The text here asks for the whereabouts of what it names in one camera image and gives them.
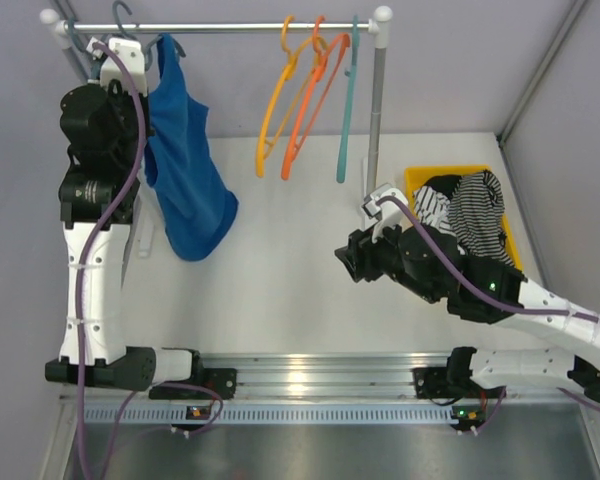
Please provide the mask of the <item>dark blue-grey hanger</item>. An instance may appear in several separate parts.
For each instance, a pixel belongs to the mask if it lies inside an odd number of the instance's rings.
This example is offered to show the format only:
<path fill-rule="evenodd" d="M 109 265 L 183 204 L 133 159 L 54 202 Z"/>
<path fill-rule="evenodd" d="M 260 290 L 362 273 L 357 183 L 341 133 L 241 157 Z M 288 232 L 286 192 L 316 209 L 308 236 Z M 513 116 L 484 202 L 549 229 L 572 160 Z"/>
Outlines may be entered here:
<path fill-rule="evenodd" d="M 119 14 L 120 8 L 122 8 L 128 15 L 133 14 L 132 9 L 123 0 L 114 0 L 112 2 L 112 6 L 111 6 L 112 16 L 113 16 L 113 20 L 118 29 L 119 34 L 121 35 L 122 38 L 137 41 L 138 40 L 137 36 L 130 33 L 129 31 L 127 31 L 126 28 L 123 26 L 123 22 L 121 20 L 120 14 Z M 145 60 L 145 63 L 144 63 L 144 71 L 145 72 L 148 72 L 154 63 L 152 48 L 154 46 L 156 46 L 163 37 L 164 37 L 164 34 L 158 34 L 155 38 L 153 38 L 151 41 L 149 41 L 146 45 L 144 45 L 142 47 L 142 53 L 144 55 L 144 60 Z M 182 45 L 177 40 L 173 40 L 173 43 L 174 43 L 174 49 L 176 51 L 177 56 L 179 58 L 185 58 L 186 52 L 185 52 L 184 48 L 182 47 Z"/>

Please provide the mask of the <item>blue tank top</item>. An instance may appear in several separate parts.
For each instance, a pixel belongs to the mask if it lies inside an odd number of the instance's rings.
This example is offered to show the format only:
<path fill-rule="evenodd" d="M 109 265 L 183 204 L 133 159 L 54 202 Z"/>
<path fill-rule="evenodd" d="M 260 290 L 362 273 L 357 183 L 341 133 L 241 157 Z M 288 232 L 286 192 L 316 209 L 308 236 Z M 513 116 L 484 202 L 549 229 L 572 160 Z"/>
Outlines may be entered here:
<path fill-rule="evenodd" d="M 159 83 L 149 94 L 154 134 L 145 147 L 146 180 L 158 199 L 172 250 L 184 261 L 200 261 L 232 227 L 239 201 L 212 160 L 208 107 L 187 91 L 176 41 L 164 34 L 156 49 Z"/>

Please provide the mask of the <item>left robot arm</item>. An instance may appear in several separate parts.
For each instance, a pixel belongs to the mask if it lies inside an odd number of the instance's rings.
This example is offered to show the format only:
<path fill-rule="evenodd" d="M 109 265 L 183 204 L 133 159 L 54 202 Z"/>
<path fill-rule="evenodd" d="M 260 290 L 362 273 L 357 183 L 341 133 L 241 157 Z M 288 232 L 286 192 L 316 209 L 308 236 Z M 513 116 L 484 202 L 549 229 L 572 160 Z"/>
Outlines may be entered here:
<path fill-rule="evenodd" d="M 123 338 L 122 287 L 137 178 L 146 142 L 147 101 L 120 81 L 77 87 L 61 100 L 69 167 L 58 197 L 68 258 L 66 328 L 49 382 L 141 392 L 165 382 L 185 397 L 205 388 L 190 349 L 129 346 Z"/>

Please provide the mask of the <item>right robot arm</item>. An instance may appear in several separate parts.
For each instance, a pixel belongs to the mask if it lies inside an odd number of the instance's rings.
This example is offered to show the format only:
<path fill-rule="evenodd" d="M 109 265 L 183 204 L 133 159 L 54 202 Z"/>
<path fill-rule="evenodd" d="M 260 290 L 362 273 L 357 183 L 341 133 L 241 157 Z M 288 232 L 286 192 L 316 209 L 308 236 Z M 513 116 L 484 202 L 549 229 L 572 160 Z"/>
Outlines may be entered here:
<path fill-rule="evenodd" d="M 539 350 L 460 346 L 451 351 L 432 398 L 494 394 L 509 386 L 556 388 L 600 404 L 600 315 L 488 257 L 461 254 L 454 237 L 431 227 L 356 230 L 336 258 L 354 282 L 382 277 L 426 302 L 446 303 L 464 321 L 515 329 L 549 342 Z"/>

